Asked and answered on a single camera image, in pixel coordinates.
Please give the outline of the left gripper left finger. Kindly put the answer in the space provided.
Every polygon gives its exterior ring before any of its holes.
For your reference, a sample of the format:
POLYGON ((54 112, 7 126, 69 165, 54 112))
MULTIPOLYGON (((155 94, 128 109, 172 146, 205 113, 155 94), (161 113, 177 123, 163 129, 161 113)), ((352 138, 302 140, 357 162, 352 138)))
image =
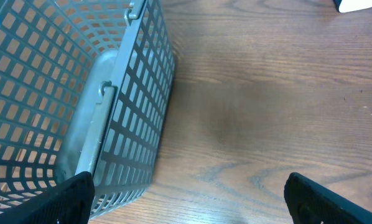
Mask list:
POLYGON ((95 187, 84 171, 0 214, 0 224, 88 223, 95 187))

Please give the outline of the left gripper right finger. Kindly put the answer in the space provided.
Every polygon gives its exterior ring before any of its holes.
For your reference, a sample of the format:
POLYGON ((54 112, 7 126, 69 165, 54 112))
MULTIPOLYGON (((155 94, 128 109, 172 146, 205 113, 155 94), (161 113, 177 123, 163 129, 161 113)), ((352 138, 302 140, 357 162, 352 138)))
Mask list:
POLYGON ((372 223, 372 212, 293 172, 284 199, 294 223, 372 223))

